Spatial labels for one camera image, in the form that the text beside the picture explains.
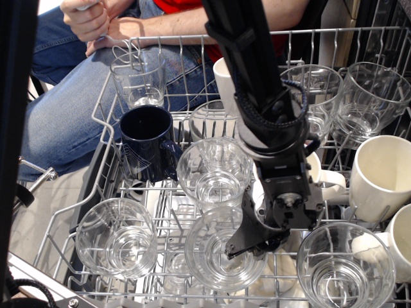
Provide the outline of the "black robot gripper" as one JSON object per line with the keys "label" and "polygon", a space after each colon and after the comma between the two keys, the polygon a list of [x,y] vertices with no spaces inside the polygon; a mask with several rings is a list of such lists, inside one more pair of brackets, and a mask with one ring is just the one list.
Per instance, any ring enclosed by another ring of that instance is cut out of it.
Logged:
{"label": "black robot gripper", "polygon": [[305,146],[291,155],[254,157],[263,201],[256,201],[250,192],[243,195],[242,222],[225,246],[228,259],[245,252],[261,259],[265,252],[275,252],[285,244],[291,229],[313,229],[323,200],[309,174],[312,165],[307,158],[317,149]]}

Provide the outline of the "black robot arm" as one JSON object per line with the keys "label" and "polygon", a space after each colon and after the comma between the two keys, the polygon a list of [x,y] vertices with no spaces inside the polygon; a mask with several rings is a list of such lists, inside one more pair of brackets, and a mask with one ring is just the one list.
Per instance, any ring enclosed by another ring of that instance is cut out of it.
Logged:
{"label": "black robot arm", "polygon": [[276,251],[293,228],[312,229],[322,194],[307,158],[320,144],[308,123],[306,98],[283,81],[261,1],[204,1],[206,29],[220,46],[240,113],[236,135],[254,160],[264,198],[243,195],[241,225],[228,240],[229,259]]}

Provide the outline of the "person's bare forearm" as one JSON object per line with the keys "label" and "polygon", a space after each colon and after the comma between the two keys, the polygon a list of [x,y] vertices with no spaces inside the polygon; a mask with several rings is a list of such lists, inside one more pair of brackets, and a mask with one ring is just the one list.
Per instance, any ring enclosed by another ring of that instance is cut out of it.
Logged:
{"label": "person's bare forearm", "polygon": [[141,34],[143,37],[186,37],[184,43],[188,45],[215,44],[213,38],[206,37],[207,21],[204,8],[164,14],[143,19]]}

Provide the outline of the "person's resting hand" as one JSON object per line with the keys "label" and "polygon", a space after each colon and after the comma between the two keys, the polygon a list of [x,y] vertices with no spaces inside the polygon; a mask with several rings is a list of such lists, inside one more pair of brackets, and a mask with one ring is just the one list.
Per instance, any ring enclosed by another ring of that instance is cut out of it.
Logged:
{"label": "person's resting hand", "polygon": [[150,36],[153,33],[150,30],[151,25],[148,19],[131,17],[106,20],[101,26],[85,34],[84,39],[87,42],[85,55],[89,57],[100,49],[115,45],[125,47],[131,38]]}

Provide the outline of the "person's hand holding controller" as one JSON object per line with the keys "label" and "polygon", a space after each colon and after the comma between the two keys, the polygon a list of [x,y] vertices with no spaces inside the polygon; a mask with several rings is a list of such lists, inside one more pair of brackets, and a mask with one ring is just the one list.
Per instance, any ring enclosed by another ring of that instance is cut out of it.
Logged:
{"label": "person's hand holding controller", "polygon": [[82,41],[91,42],[108,34],[117,23],[116,17],[133,5],[134,1],[62,1],[60,9],[64,22]]}

